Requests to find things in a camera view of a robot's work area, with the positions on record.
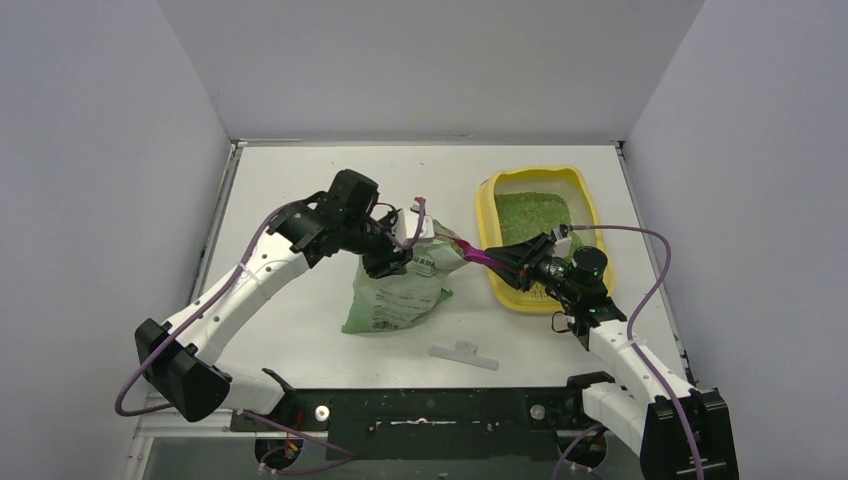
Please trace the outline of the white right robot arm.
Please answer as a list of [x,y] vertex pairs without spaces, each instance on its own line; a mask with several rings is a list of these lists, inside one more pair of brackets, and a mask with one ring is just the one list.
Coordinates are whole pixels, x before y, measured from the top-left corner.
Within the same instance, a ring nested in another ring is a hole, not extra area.
[[565,419],[601,427],[635,453],[646,479],[737,479],[728,405],[668,368],[634,333],[635,318],[614,303],[599,248],[567,248],[574,227],[561,225],[522,243],[485,249],[487,267],[516,291],[535,285],[570,317],[570,332],[605,370],[572,376]]

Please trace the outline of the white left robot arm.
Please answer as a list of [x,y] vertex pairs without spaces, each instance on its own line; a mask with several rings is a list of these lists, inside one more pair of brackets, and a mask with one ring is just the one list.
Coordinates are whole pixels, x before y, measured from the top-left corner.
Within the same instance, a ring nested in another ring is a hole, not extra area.
[[350,169],[326,191],[272,211],[252,235],[236,265],[209,291],[162,322],[143,321],[134,332],[146,380],[188,422],[218,409],[250,410],[272,429],[295,419],[291,388],[276,372],[237,373],[216,366],[229,342],[274,295],[321,260],[339,252],[360,257],[366,273],[404,273],[412,248],[426,237],[426,200],[410,213],[392,210],[376,220],[376,182]]

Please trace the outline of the green cat litter bag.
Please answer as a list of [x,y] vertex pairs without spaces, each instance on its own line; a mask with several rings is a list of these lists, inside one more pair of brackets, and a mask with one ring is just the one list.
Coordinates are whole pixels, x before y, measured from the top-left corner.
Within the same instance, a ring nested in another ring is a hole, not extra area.
[[344,334],[384,333],[412,328],[453,296],[448,276],[467,264],[457,244],[460,236],[439,222],[435,238],[413,247],[412,260],[400,275],[369,277],[359,267]]

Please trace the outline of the magenta plastic scoop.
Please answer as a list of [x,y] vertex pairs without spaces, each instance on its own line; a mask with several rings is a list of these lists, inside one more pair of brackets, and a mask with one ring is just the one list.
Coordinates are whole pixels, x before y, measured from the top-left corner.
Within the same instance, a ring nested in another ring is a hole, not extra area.
[[489,257],[484,250],[481,250],[464,239],[451,238],[451,241],[460,249],[462,258],[469,263],[483,265],[490,270],[504,270],[506,266],[494,258]]

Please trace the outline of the white bag sealing clip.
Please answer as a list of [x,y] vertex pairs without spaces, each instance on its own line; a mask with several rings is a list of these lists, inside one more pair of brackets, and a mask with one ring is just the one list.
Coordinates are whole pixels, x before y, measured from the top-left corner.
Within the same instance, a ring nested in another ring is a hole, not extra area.
[[478,346],[476,344],[467,341],[457,341],[453,348],[431,346],[428,349],[428,354],[434,358],[497,371],[499,362],[495,359],[478,356],[477,350]]

